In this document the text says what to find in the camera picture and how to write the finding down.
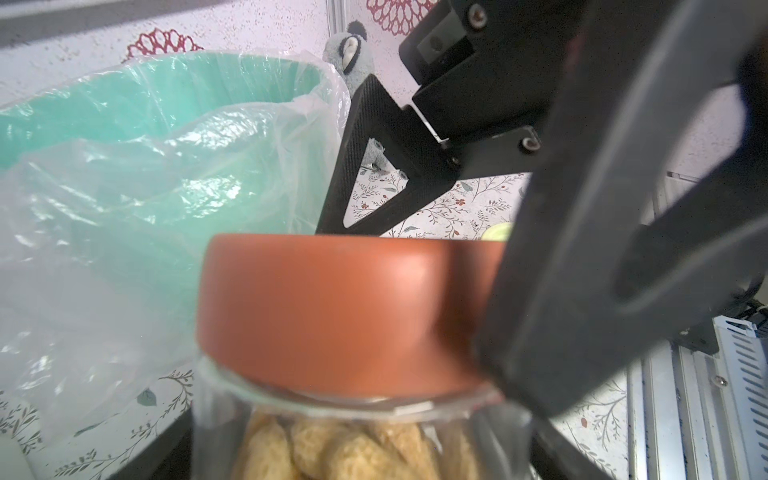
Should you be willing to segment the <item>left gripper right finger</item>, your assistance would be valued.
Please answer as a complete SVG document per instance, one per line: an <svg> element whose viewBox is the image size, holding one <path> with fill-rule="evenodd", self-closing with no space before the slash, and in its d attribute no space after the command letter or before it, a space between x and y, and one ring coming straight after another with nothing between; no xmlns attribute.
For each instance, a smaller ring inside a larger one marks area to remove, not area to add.
<svg viewBox="0 0 768 480"><path fill-rule="evenodd" d="M476 337L506 397L554 417L767 269L765 89L741 147L641 216L706 96L755 61L763 1L595 1Z"/></svg>

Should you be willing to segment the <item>brown jar lid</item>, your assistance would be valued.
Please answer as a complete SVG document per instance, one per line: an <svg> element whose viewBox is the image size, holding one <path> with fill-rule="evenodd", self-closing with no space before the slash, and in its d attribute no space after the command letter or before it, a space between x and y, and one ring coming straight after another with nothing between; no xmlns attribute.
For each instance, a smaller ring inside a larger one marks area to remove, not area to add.
<svg viewBox="0 0 768 480"><path fill-rule="evenodd" d="M341 398L469 391L471 339L498 241L221 234L207 248L197 341L260 385Z"/></svg>

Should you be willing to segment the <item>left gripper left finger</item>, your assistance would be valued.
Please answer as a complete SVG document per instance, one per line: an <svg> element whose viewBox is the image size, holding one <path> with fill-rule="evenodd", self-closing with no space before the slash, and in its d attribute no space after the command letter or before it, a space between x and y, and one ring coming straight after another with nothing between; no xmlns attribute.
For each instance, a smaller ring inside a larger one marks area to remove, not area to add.
<svg viewBox="0 0 768 480"><path fill-rule="evenodd" d="M110 476L110 480L190 479L192 410L176 418L136 457Z"/></svg>

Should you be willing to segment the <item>glass jar of peanuts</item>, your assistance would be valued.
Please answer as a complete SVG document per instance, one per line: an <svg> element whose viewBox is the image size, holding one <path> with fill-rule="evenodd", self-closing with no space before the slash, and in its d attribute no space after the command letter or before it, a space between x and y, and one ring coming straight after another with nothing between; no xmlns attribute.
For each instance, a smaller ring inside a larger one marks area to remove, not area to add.
<svg viewBox="0 0 768 480"><path fill-rule="evenodd" d="M323 397L195 371L195 479L529 479L532 416L483 385L437 397Z"/></svg>

